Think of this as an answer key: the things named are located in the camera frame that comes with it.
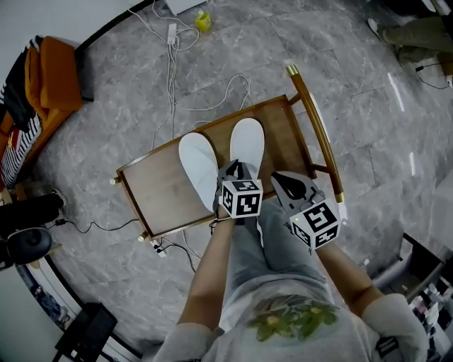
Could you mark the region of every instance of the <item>forearm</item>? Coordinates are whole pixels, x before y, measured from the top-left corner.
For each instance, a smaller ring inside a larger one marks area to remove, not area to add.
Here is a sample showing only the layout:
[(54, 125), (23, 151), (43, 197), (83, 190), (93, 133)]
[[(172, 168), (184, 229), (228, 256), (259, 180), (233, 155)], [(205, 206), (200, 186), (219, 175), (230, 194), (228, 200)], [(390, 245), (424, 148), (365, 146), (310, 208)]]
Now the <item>forearm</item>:
[(373, 300), (383, 296), (367, 273), (335, 244), (327, 244), (316, 252), (346, 304), (359, 317)]
[(220, 321), (235, 220), (217, 224), (190, 285), (178, 324), (196, 322), (215, 329)]

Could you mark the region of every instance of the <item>gray pants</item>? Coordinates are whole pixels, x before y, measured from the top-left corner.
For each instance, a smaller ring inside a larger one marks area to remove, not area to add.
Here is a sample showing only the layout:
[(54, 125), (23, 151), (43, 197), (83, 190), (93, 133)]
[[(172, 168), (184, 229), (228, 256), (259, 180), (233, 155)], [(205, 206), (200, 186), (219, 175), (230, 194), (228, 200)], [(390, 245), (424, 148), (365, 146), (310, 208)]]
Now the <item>gray pants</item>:
[(411, 21), (403, 26), (379, 29), (383, 41), (402, 45), (398, 60), (402, 65), (435, 57), (438, 52), (453, 53), (453, 39), (440, 17)]
[(224, 301), (237, 287), (257, 276), (296, 274), (326, 282), (309, 248), (284, 226), (285, 212), (277, 203), (274, 198), (264, 201), (261, 207), (258, 222), (263, 232), (263, 247), (256, 218), (247, 218), (245, 225), (235, 227)]

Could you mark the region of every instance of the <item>gray marble floor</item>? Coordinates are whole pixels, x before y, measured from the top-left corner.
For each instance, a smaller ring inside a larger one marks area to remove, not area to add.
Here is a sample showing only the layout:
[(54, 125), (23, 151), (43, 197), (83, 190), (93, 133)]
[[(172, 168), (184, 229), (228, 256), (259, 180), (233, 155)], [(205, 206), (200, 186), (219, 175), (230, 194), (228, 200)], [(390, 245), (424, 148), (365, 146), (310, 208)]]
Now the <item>gray marble floor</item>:
[[(292, 95), (285, 65), (295, 63), (319, 104), (345, 187), (348, 222), (338, 244), (356, 262), (369, 259), (372, 275), (395, 260), (404, 231), (441, 253), (429, 236), (430, 207), (433, 190), (453, 166), (452, 92), (422, 84), (413, 66), (402, 69), (365, 22), (368, 16), (387, 25), (408, 19), (361, 0), (210, 0), (202, 7), (214, 25), (178, 54), (178, 102), (212, 106), (234, 74), (251, 81), (247, 105)], [(181, 18), (192, 23), (196, 11)], [(150, 8), (140, 15), (166, 34), (167, 22)], [(182, 38), (189, 44), (191, 35)], [(80, 68), (84, 92), (96, 100), (52, 137), (35, 178), (68, 196), (67, 216), (80, 228), (92, 220), (118, 226), (134, 214), (122, 190), (108, 181), (117, 168), (150, 151), (151, 136), (167, 113), (166, 48), (131, 17), (92, 44)], [(424, 70), (423, 77), (437, 85), (444, 81), (436, 67)], [(196, 121), (238, 110), (245, 92), (238, 78), (221, 107), (177, 109), (174, 136), (190, 131)], [(303, 108), (297, 113), (313, 158), (322, 162)], [(157, 133), (156, 146), (171, 137), (168, 122)], [(317, 182), (331, 194), (326, 177)], [(52, 258), (81, 298), (102, 302), (119, 321), (117, 333), (143, 350), (174, 325), (193, 273), (184, 251), (171, 248), (162, 259), (150, 244), (137, 241), (140, 231), (137, 224), (112, 233), (94, 228), (85, 235), (71, 225), (53, 228), (63, 248)], [(187, 232), (200, 253), (209, 235), (206, 225)], [(171, 239), (183, 241), (181, 234)]]

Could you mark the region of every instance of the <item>white wall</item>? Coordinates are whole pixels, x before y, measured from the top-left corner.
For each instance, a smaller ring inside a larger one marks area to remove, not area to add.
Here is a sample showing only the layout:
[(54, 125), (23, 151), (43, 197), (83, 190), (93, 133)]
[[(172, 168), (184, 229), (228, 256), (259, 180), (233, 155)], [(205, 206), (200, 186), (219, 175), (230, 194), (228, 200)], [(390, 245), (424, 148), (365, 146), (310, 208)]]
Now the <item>white wall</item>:
[(0, 83), (35, 35), (81, 44), (142, 0), (0, 0)]
[(50, 362), (63, 331), (34, 299), (15, 267), (0, 271), (0, 291), (0, 359)]

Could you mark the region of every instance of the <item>orange armchair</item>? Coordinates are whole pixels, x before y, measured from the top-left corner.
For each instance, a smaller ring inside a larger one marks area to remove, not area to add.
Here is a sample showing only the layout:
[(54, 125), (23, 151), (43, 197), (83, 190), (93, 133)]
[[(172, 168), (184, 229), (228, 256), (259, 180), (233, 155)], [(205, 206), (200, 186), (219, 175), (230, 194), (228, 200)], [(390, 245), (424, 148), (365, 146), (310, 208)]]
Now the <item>orange armchair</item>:
[[(25, 60), (25, 95), (42, 120), (42, 132), (25, 159), (27, 165), (65, 119), (82, 106), (74, 48), (53, 37), (44, 38), (39, 53), (31, 47)], [(6, 113), (0, 124), (0, 155), (12, 128)]]

